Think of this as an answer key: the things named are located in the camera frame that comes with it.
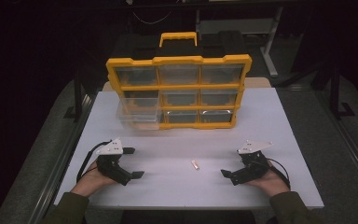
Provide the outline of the yellow black drawer organizer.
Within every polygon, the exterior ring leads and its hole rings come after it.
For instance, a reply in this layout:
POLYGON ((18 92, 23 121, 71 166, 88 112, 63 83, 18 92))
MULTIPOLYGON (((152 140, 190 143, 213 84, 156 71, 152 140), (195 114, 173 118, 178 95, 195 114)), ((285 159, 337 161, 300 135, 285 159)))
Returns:
POLYGON ((118 104, 125 91, 159 92, 159 130, 234 127, 251 65, 238 31, 122 35, 106 62, 118 104))

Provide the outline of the person's left hand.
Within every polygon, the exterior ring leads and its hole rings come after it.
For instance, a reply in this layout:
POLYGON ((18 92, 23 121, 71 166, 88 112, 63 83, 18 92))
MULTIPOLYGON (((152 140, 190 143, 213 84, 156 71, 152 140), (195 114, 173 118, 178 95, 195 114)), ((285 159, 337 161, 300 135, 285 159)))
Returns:
POLYGON ((70 192, 88 198, 98 190, 113 184, 116 184, 116 181, 102 175, 98 171, 97 163, 93 162, 70 192))

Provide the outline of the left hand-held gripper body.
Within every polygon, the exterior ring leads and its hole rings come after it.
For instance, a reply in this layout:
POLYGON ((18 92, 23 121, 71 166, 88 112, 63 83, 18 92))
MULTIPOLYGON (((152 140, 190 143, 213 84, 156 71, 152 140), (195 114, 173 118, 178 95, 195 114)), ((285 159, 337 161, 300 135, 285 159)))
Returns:
POLYGON ((98 171, 117 183, 126 186, 131 180, 131 173, 119 165, 119 159, 123 154, 121 139, 118 137, 108 142, 102 142, 96 148, 98 171))

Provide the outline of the aluminium rail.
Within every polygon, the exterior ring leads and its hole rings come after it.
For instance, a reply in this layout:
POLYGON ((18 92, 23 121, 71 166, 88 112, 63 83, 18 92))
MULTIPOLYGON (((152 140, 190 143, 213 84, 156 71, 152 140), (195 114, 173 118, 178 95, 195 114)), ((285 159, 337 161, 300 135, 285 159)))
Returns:
POLYGON ((315 95, 324 112, 327 114, 328 118, 330 118, 337 131, 339 132, 341 139, 344 141, 346 148, 349 151, 351 160, 353 161, 356 169, 358 170, 358 145, 355 143, 347 127, 342 122, 342 118, 348 114, 348 109, 343 112, 335 112, 333 109, 330 108, 329 101, 320 91, 317 91, 315 95))
POLYGON ((66 169, 88 119, 93 102, 93 98, 87 94, 80 98, 76 97, 76 120, 74 127, 69 132, 69 137, 60 149, 58 159, 55 161, 51 173, 48 176, 48 183, 42 188, 41 194, 37 198, 35 208, 32 210, 31 216, 26 221, 26 224, 38 224, 47 213, 49 207, 54 203, 66 169))

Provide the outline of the clear plastic drawer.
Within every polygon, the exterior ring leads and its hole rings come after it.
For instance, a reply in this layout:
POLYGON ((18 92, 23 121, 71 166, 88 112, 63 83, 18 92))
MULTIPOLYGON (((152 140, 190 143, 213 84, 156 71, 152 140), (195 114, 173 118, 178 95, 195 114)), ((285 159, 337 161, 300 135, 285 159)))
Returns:
POLYGON ((159 92, 125 91, 121 103, 129 114, 155 115, 159 110, 159 92))
POLYGON ((116 119, 123 127, 134 130, 158 130, 161 111, 156 106, 119 104, 116 119))

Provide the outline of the black metal stand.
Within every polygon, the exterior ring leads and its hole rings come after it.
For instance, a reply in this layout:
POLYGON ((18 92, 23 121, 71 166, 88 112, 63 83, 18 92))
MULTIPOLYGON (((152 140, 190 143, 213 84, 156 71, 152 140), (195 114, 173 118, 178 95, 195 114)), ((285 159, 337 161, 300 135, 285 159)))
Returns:
POLYGON ((339 101, 339 87, 340 73, 338 69, 338 64, 334 63, 334 65, 332 66, 332 74, 330 78, 330 111, 337 120, 341 120, 342 117, 353 117, 354 112, 349 106, 349 104, 342 103, 339 101))
POLYGON ((64 114, 65 119, 73 119, 74 122, 79 122, 86 111, 89 96, 82 84, 81 75, 78 71, 75 72, 74 80, 74 102, 69 106, 64 114))

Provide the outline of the person's right hand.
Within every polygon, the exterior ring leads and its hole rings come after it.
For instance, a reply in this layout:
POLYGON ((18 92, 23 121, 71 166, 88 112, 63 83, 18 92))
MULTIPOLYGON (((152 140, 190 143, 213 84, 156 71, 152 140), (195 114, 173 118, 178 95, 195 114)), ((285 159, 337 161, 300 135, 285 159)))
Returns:
POLYGON ((246 182, 246 185, 261 189, 269 197, 289 191, 284 181, 271 169, 268 169, 262 177, 246 182))

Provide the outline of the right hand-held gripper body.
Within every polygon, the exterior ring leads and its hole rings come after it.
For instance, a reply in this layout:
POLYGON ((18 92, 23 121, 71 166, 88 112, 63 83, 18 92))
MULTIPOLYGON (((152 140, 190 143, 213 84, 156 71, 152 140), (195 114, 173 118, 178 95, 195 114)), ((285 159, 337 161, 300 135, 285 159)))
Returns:
POLYGON ((239 156, 244 167, 233 172, 230 178, 234 186, 260 178, 268 171, 269 163, 262 150, 271 146, 271 142, 245 141, 238 149, 243 153, 239 156))

